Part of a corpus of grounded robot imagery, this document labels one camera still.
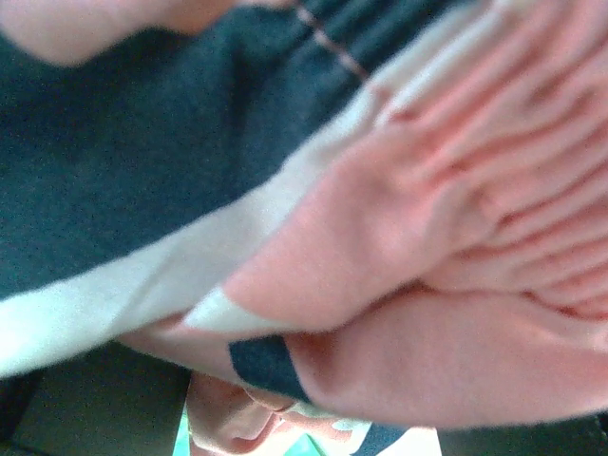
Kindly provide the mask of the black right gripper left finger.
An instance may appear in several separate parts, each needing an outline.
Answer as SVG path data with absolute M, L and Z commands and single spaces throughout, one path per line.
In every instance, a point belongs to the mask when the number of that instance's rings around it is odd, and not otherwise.
M 1 383 L 4 455 L 170 455 L 188 370 L 111 343 Z

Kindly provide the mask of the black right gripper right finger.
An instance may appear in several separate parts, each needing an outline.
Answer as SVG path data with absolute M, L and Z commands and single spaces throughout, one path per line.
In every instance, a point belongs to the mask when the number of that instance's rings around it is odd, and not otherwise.
M 527 427 L 440 431 L 410 455 L 599 456 L 607 453 L 605 412 Z

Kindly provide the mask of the pink navy white cloth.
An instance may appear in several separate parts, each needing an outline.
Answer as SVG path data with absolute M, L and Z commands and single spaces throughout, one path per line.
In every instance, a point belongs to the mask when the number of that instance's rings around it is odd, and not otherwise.
M 350 454 L 607 414 L 603 1 L 5 1 L 1 375 L 117 340 Z

